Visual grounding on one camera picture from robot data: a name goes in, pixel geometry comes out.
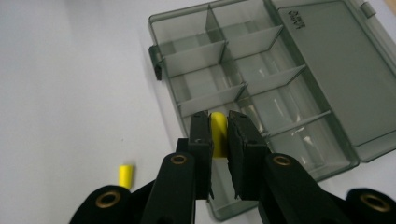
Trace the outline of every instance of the white background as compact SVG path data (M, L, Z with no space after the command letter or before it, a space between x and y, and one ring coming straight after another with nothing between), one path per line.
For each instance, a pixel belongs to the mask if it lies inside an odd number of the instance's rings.
M149 61L152 14L205 0L0 1L0 223L67 223L95 189L136 166L154 179L182 137ZM395 16L372 1L389 32ZM396 199L396 152L320 185ZM196 223L216 223L198 202ZM225 223L261 223L252 210Z

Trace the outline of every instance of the metal grommet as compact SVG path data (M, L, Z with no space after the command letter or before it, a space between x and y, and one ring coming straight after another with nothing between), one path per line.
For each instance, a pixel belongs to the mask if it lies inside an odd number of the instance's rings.
M283 166L291 165L291 160L284 156L275 156L273 157L273 161L278 165L283 165Z
M118 203L120 199L120 193L118 191L111 190L96 199L96 206L100 208L112 207L114 204Z
M186 163L186 161L187 161L187 157L183 155L176 155L171 158L171 162L176 165L184 164Z
M383 199L375 196L374 194L370 194L370 193L362 194L361 201L378 212L390 211L390 205L387 202L385 202Z

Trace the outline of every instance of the yellow earplug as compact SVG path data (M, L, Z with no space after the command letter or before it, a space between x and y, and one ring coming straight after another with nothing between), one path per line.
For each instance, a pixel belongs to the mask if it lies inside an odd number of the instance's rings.
M220 112L210 114L212 140L214 144L213 158L226 158L227 148L227 118Z
M119 185L126 189L132 187L132 177L134 175L134 167L132 165L121 165L119 168Z

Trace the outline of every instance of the white table surface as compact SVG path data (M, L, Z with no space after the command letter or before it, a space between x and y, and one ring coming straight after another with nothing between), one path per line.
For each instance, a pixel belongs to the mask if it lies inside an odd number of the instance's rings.
M203 2L0 1L0 223L67 223L125 162L133 190L155 178L182 132L150 65L149 16ZM395 38L394 14L372 2ZM391 152L320 185L396 199L395 161ZM217 223L205 202L196 223ZM252 210L224 223L261 220Z

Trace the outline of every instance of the gray plastic organizer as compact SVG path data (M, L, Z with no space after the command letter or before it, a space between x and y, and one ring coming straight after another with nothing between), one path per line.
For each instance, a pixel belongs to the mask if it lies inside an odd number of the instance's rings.
M367 3L218 1L151 16L149 29L186 135L195 112L243 112L317 181L396 148L395 48ZM226 160L212 188L219 220L256 205L234 198Z

